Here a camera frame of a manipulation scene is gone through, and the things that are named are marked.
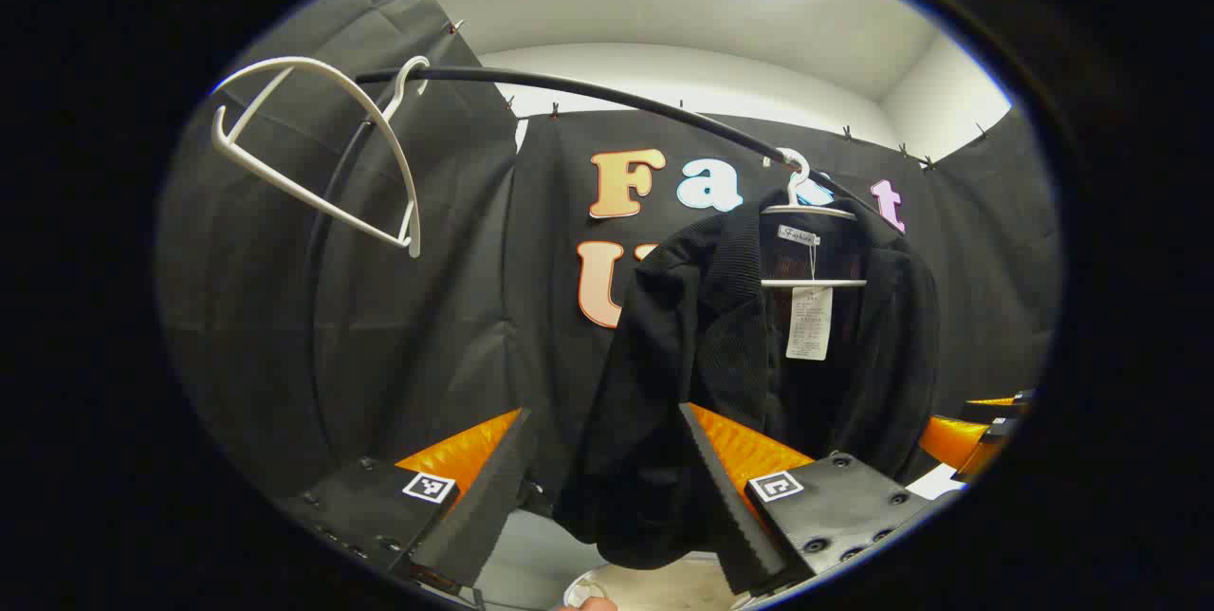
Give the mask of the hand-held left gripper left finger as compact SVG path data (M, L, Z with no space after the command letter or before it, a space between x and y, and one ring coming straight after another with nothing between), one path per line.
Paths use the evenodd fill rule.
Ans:
M361 458L279 503L348 559L443 593L472 588L535 456L521 407L397 462Z

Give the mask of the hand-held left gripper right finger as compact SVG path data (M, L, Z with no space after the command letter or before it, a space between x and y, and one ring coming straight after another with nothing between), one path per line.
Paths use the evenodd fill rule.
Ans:
M690 502L734 593L764 596L850 566L935 510L847 453L812 459L700 404L679 413Z

